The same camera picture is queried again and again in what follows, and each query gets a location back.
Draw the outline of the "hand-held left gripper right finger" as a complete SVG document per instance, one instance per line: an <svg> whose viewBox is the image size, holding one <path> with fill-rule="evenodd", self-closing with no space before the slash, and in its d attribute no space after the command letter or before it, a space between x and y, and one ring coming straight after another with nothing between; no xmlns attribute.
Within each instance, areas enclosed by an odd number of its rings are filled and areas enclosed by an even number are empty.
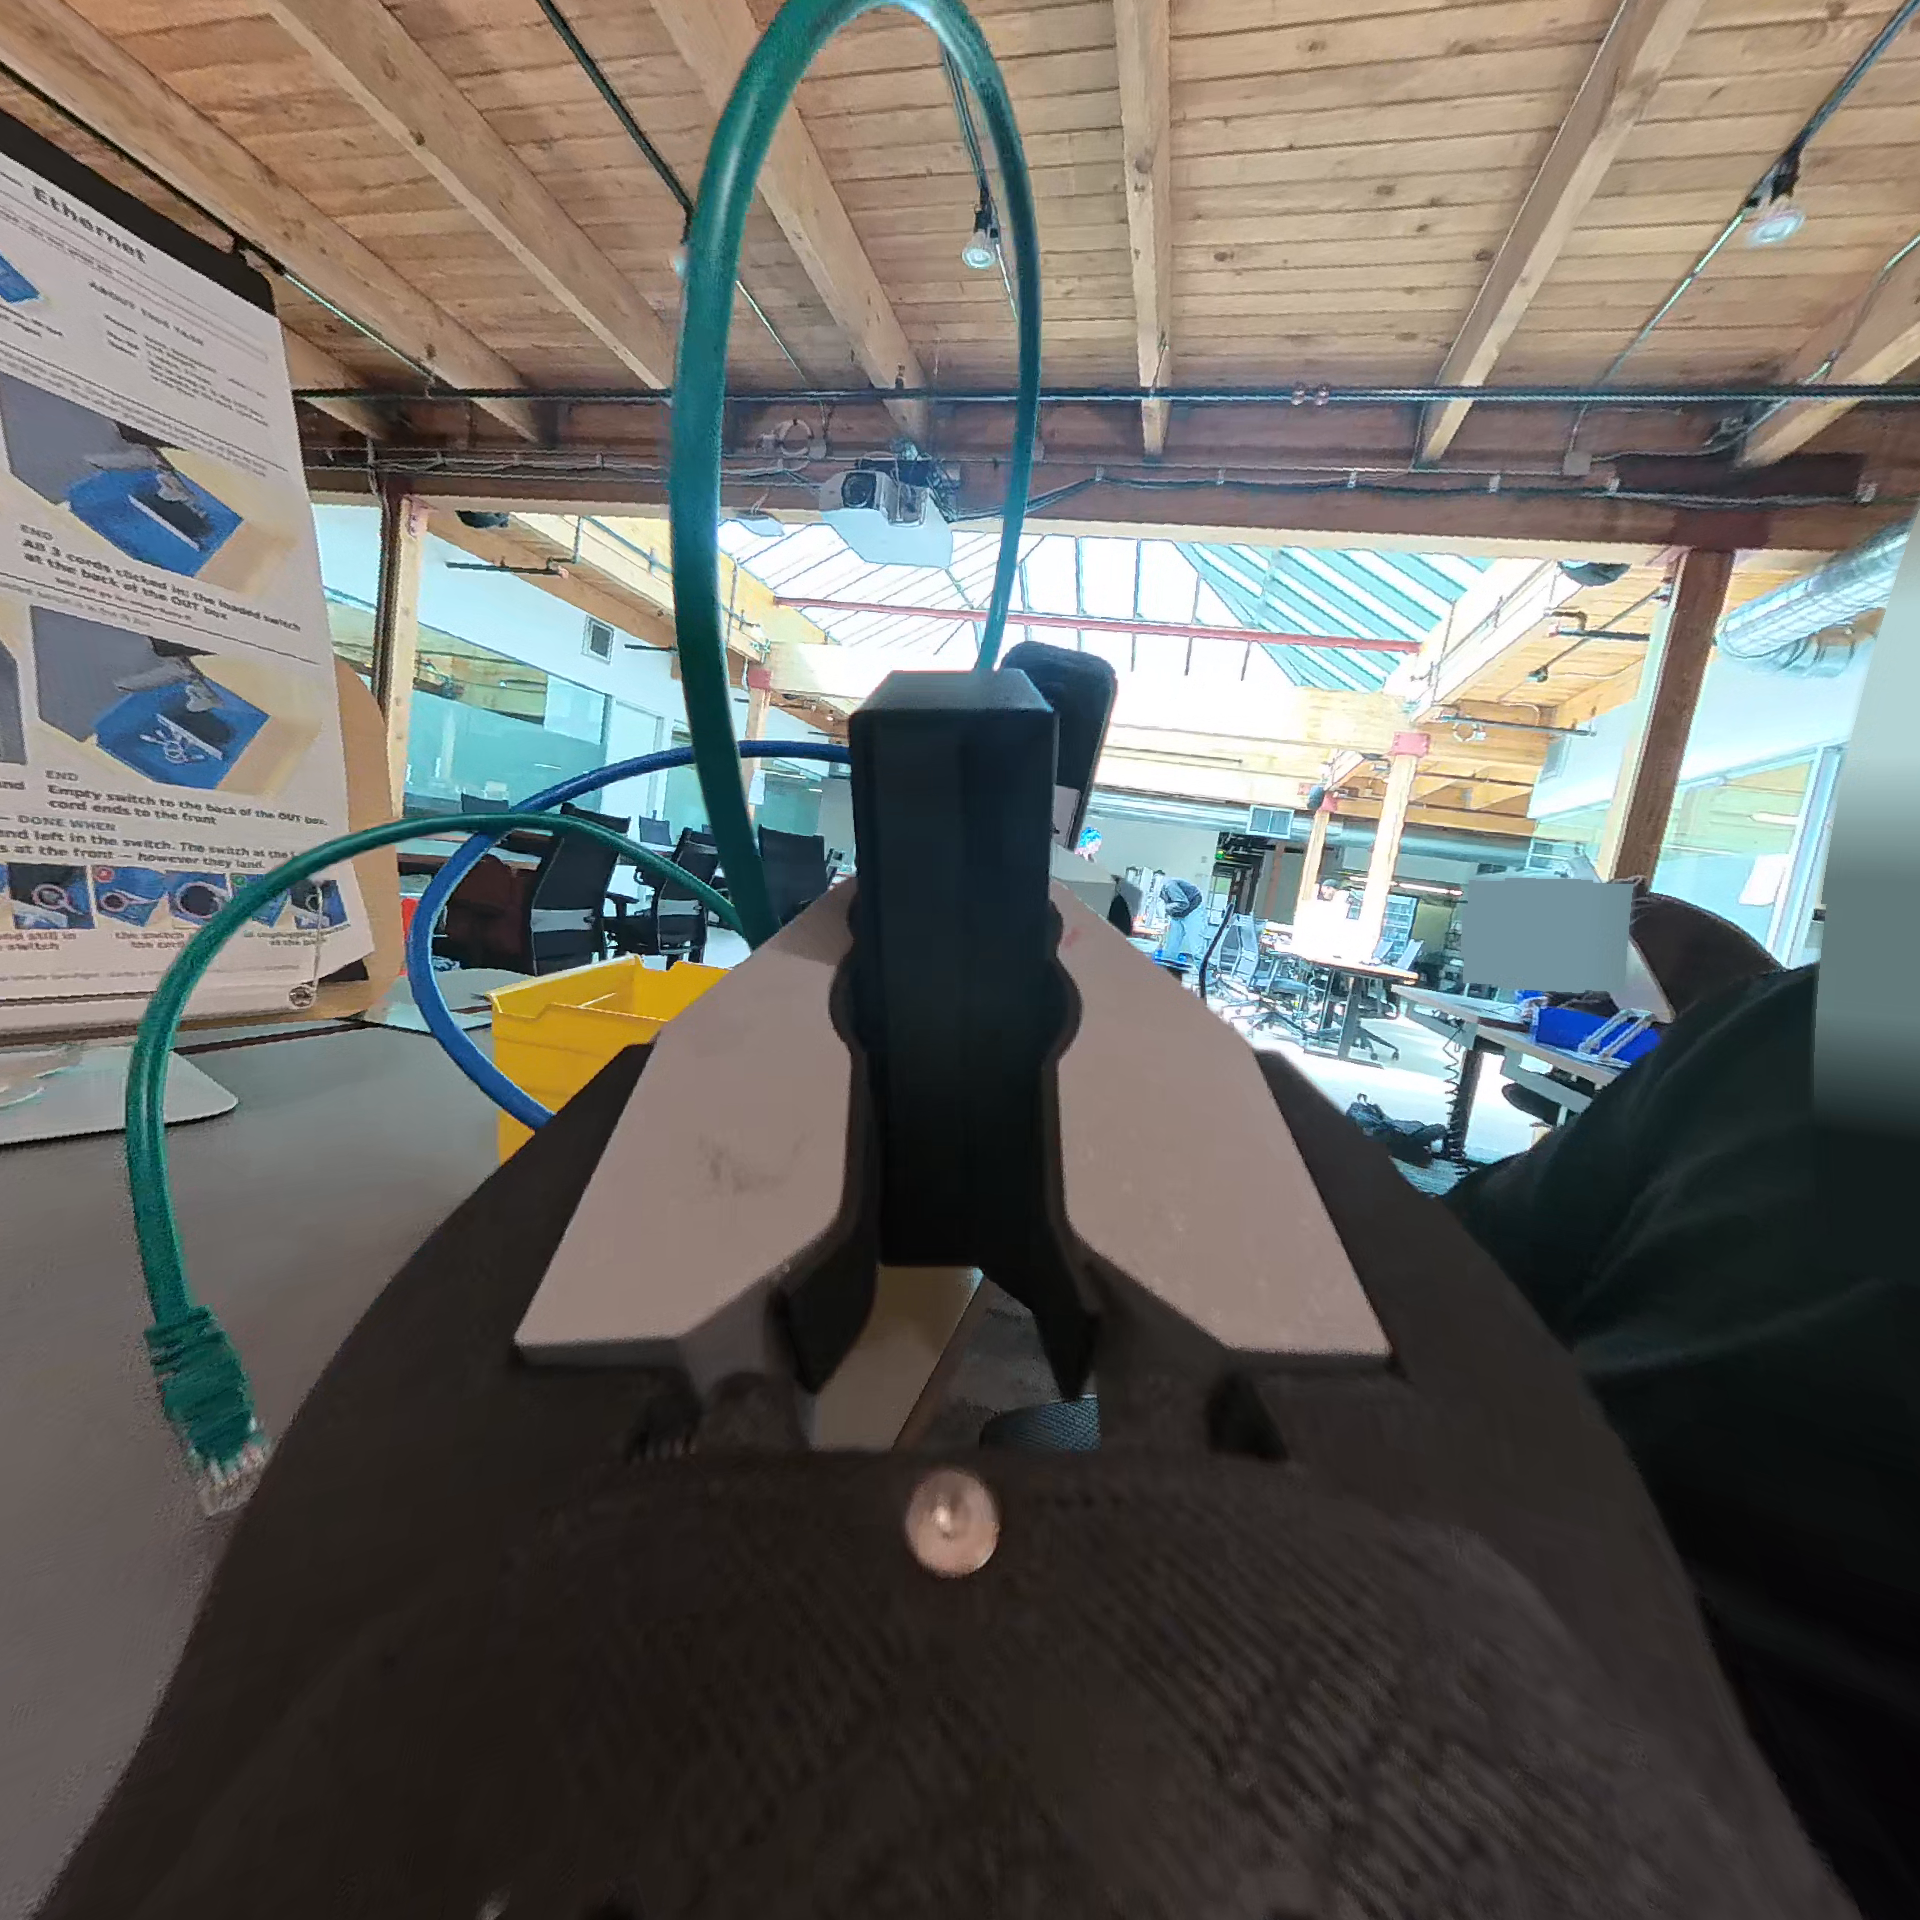
<svg viewBox="0 0 1920 1920"><path fill-rule="evenodd" d="M1064 881L1035 934L1026 1300L1055 1383L1384 1372L1387 1333L1245 1039Z"/></svg>

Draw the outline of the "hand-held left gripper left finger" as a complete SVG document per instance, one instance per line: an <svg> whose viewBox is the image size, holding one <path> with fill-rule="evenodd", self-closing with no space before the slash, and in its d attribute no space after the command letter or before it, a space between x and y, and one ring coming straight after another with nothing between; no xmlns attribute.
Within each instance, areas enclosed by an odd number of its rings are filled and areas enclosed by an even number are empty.
<svg viewBox="0 0 1920 1920"><path fill-rule="evenodd" d="M832 1014L856 895L834 885L661 1030L519 1321L527 1362L823 1388L851 1355L876 1293Z"/></svg>

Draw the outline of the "yellow plastic bin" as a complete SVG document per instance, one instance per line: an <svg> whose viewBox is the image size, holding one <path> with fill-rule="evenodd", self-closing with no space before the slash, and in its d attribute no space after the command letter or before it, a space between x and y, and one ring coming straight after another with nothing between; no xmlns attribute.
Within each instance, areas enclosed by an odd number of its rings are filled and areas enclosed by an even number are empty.
<svg viewBox="0 0 1920 1920"><path fill-rule="evenodd" d="M491 989L495 1065L556 1114L621 1049L652 1045L724 975L704 962L624 955Z"/></svg>

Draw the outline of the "black office chair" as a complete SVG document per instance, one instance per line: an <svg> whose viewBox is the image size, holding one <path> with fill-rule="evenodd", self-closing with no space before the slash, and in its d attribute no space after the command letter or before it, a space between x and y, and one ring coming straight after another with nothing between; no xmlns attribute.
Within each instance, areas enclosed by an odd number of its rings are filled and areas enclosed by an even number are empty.
<svg viewBox="0 0 1920 1920"><path fill-rule="evenodd" d="M588 833L556 833L524 895L519 971L545 975L605 957L605 902L620 852Z"/></svg>
<svg viewBox="0 0 1920 1920"><path fill-rule="evenodd" d="M683 830L669 860L699 883L719 875L719 850L706 833ZM650 885L644 899L609 895L609 950L613 957L661 957L669 966L699 965L706 950L708 908L679 881L650 874L643 878Z"/></svg>

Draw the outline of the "white ceiling projector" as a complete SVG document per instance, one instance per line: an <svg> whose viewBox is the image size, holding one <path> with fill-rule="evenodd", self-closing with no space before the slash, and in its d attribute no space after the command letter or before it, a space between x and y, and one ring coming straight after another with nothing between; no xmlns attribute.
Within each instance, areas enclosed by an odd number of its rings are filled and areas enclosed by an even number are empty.
<svg viewBox="0 0 1920 1920"><path fill-rule="evenodd" d="M954 526L931 462L861 462L832 470L817 486L817 506L861 562L909 569L946 569L954 562Z"/></svg>

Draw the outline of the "blue storage bin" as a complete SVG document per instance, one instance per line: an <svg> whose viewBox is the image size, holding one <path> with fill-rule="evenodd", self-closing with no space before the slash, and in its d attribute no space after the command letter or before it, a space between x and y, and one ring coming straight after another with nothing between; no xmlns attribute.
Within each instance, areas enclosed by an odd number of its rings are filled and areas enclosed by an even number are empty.
<svg viewBox="0 0 1920 1920"><path fill-rule="evenodd" d="M1600 1014L1573 1004L1544 1004L1531 1017L1529 1035L1583 1061L1626 1068L1649 1055L1661 1029L1650 1014L1618 1011Z"/></svg>

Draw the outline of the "instruction sheet stand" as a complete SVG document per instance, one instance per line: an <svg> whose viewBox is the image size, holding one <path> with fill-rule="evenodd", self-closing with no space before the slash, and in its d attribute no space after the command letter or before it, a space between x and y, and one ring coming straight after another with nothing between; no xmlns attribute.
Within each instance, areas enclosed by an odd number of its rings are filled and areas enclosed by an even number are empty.
<svg viewBox="0 0 1920 1920"><path fill-rule="evenodd" d="M123 1126L178 949L351 825L268 281L5 114L5 1146Z"/></svg>

